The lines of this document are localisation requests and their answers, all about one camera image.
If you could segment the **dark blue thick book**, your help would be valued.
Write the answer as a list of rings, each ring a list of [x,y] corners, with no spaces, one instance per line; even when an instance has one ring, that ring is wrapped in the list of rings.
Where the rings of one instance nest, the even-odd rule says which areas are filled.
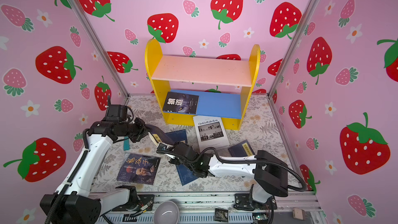
[[[148,131],[148,136],[152,140],[152,142],[155,144],[155,146],[158,146],[160,143],[166,144],[166,145],[174,145],[174,141],[165,133],[163,132],[159,127],[155,125],[150,125],[147,124],[146,130]]]

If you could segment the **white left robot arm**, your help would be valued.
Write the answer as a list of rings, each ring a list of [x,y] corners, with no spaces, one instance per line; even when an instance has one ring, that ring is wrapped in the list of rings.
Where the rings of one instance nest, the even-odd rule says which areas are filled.
[[[83,131],[84,149],[63,183],[51,195],[44,195],[40,207],[47,224],[94,224],[118,206],[134,209],[138,196],[134,186],[119,186],[99,198],[90,198],[92,183],[112,146],[124,138],[138,141],[147,134],[143,120],[133,123],[116,117],[95,122]]]

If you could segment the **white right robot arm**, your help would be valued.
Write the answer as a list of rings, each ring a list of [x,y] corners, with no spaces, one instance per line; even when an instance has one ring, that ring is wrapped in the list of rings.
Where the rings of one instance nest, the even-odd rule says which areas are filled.
[[[216,150],[208,147],[201,153],[185,143],[175,145],[160,143],[157,153],[170,157],[170,163],[182,164],[194,176],[200,178],[243,176],[253,178],[257,183],[250,190],[251,199],[266,203],[271,197],[288,196],[288,169],[286,163],[267,151],[259,150],[248,157],[222,157]]]

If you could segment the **blue book yellow label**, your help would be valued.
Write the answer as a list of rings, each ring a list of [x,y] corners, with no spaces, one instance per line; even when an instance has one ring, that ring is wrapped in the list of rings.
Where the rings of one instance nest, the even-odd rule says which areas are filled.
[[[180,178],[181,184],[184,186],[194,180],[197,180],[198,177],[193,175],[193,172],[186,168],[184,165],[180,164],[176,166],[178,176]]]

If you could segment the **black wolf cover book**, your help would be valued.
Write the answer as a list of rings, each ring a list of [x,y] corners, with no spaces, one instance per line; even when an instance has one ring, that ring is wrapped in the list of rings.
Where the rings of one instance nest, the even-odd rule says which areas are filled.
[[[168,92],[162,110],[164,112],[195,115],[198,102],[198,95]]]

